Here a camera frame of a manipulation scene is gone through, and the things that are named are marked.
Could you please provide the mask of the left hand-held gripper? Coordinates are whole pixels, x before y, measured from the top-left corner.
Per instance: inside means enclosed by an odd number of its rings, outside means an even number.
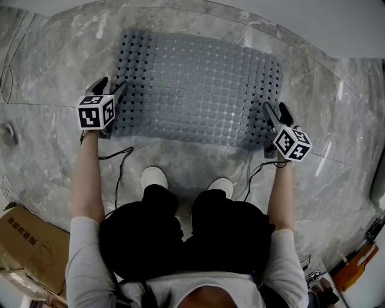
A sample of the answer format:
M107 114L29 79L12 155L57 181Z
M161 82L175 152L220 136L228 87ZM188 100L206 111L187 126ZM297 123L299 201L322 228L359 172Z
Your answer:
M76 104L78 126L82 131L98 131L99 137L111 138L111 124L119 114L119 105L127 92L128 83L123 81L113 95L103 95L108 77L98 79L85 91Z

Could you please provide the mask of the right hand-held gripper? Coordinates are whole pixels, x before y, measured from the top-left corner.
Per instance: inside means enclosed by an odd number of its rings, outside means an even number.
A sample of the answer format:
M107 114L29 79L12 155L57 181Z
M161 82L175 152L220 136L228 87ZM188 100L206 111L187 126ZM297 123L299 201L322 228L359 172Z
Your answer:
M279 121L284 125L278 128L276 128L277 117L272 106L264 102L262 109L266 123L272 132L263 144L264 157L273 159L279 153L286 160L301 162L313 145L305 132L288 127L294 125L294 117L289 107L283 102L279 103Z

